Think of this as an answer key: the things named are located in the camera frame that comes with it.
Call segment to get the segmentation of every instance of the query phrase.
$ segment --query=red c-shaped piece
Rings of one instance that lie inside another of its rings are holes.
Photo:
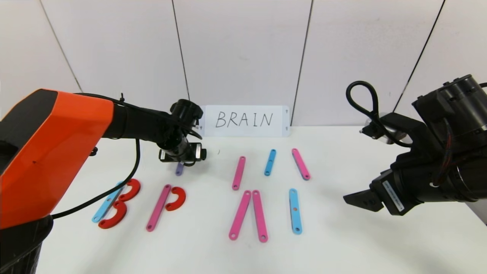
[[[167,211],[173,211],[173,210],[180,208],[184,204],[184,201],[186,201],[186,192],[184,192],[184,189],[182,189],[180,187],[173,187],[171,189],[171,192],[173,194],[177,194],[178,199],[174,203],[168,203],[166,205]]]
[[[130,179],[130,181],[127,183],[128,186],[131,186],[131,189],[129,192],[122,194],[118,197],[119,201],[126,202],[137,195],[140,191],[140,182],[137,179]]]
[[[98,223],[98,227],[103,229],[112,228],[116,226],[125,217],[125,214],[127,214],[127,206],[125,205],[124,202],[116,201],[113,204],[113,207],[117,209],[117,213],[115,214],[115,216],[107,220],[101,220]]]

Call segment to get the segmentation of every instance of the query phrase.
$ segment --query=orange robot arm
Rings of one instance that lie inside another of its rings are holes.
[[[192,128],[202,115],[198,105],[184,99],[173,104],[168,114],[123,99],[43,89],[18,103],[0,121],[0,273],[11,268],[30,273],[54,218],[116,190],[50,215],[100,138],[136,139],[138,158],[139,139],[152,141],[165,152],[162,162],[191,166],[206,158],[201,143],[186,139],[188,134],[201,138]],[[137,165],[138,159],[124,182]]]

